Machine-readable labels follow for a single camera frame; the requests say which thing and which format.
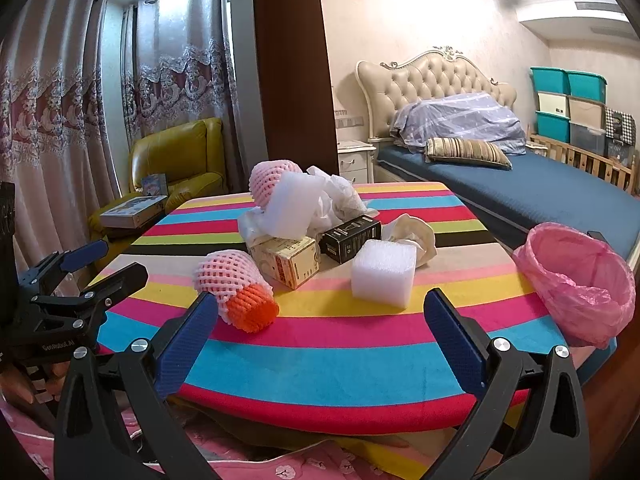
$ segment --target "human hand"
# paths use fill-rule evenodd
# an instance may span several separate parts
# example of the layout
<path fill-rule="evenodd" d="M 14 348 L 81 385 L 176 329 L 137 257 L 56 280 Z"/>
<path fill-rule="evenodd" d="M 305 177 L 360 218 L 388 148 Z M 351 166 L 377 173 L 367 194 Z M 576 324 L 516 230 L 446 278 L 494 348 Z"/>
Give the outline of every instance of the human hand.
<path fill-rule="evenodd" d="M 65 383 L 66 372 L 69 368 L 69 362 L 55 363 L 51 365 L 52 376 L 46 382 L 48 393 L 55 400 L 60 400 L 62 386 Z M 33 404 L 35 396 L 33 392 L 33 384 L 18 368 L 13 365 L 0 374 L 0 390 L 9 402 L 12 397 L 18 397 L 27 404 Z"/>

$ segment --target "metal screw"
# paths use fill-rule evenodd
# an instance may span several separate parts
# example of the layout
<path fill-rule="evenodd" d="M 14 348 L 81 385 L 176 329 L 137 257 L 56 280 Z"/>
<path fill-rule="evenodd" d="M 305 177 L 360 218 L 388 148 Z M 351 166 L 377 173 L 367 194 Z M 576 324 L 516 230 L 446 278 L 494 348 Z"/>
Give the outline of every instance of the metal screw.
<path fill-rule="evenodd" d="M 144 352 L 149 346 L 149 341 L 146 339 L 136 339 L 131 343 L 131 349 L 134 352 Z"/>
<path fill-rule="evenodd" d="M 569 357 L 569 349 L 566 346 L 558 345 L 556 346 L 556 354 L 562 358 Z"/>
<path fill-rule="evenodd" d="M 74 350 L 74 357 L 76 359 L 82 359 L 87 352 L 88 350 L 86 349 L 86 346 L 79 346 Z"/>
<path fill-rule="evenodd" d="M 494 341 L 494 347 L 500 352 L 506 352 L 509 348 L 511 348 L 511 343 L 509 343 L 505 338 L 499 337 Z"/>

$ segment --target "crumpled paper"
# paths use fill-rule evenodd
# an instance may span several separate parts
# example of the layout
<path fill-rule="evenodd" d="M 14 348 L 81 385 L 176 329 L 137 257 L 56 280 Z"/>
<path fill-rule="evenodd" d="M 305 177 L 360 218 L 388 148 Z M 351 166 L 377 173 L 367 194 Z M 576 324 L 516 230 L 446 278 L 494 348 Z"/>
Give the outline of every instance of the crumpled paper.
<path fill-rule="evenodd" d="M 378 211 L 367 207 L 358 192 L 353 189 L 351 182 L 338 175 L 331 175 L 311 166 L 308 174 L 322 176 L 325 180 L 324 189 L 318 199 L 318 207 L 311 219 L 306 235 L 316 238 L 320 233 L 343 224 L 360 215 L 375 217 Z M 248 248 L 261 244 L 271 238 L 261 228 L 263 209 L 254 207 L 238 217 L 238 231 Z"/>
<path fill-rule="evenodd" d="M 373 218 L 379 214 L 375 209 L 365 205 L 358 192 L 353 189 L 351 182 L 346 178 L 338 175 L 329 176 L 315 166 L 311 166 L 306 172 L 321 176 L 325 180 L 324 191 L 320 194 L 318 208 L 306 232 L 307 236 L 315 238 L 320 233 L 360 215 Z"/>
<path fill-rule="evenodd" d="M 436 235 L 424 220 L 401 214 L 393 222 L 382 226 L 382 239 L 387 242 L 412 245 L 416 249 L 415 268 L 423 266 L 438 251 Z"/>

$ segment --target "pillow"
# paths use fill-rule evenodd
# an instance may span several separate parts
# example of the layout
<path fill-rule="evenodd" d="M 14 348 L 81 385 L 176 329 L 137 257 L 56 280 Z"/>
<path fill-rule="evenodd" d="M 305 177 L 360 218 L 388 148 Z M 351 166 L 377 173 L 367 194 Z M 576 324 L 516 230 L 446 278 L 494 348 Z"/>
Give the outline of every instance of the pillow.
<path fill-rule="evenodd" d="M 427 149 L 424 150 L 424 154 L 437 162 L 457 162 L 502 170 L 511 169 L 511 161 L 507 156 L 486 140 L 434 137 L 427 139 Z"/>

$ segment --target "wall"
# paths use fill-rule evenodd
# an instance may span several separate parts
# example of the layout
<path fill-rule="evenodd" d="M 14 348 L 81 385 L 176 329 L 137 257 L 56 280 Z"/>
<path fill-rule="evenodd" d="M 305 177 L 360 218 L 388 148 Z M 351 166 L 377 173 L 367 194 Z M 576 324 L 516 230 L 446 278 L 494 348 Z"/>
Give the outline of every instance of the wall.
<path fill-rule="evenodd" d="M 107 1 L 102 26 L 102 97 L 107 138 L 116 177 L 123 194 L 129 192 L 129 145 L 124 125 L 122 91 L 120 89 L 120 38 L 122 36 L 122 13 L 119 4 Z"/>
<path fill-rule="evenodd" d="M 549 50 L 498 0 L 322 0 L 322 13 L 332 85 L 349 114 L 365 121 L 338 130 L 339 139 L 364 140 L 369 131 L 356 63 L 401 62 L 433 45 L 461 50 L 488 78 L 514 85 L 516 115 L 534 120 L 529 67 L 548 66 Z"/>
<path fill-rule="evenodd" d="M 607 106 L 640 124 L 640 52 L 604 44 L 551 43 L 553 66 L 594 72 L 607 80 Z M 640 147 L 640 136 L 636 148 Z"/>

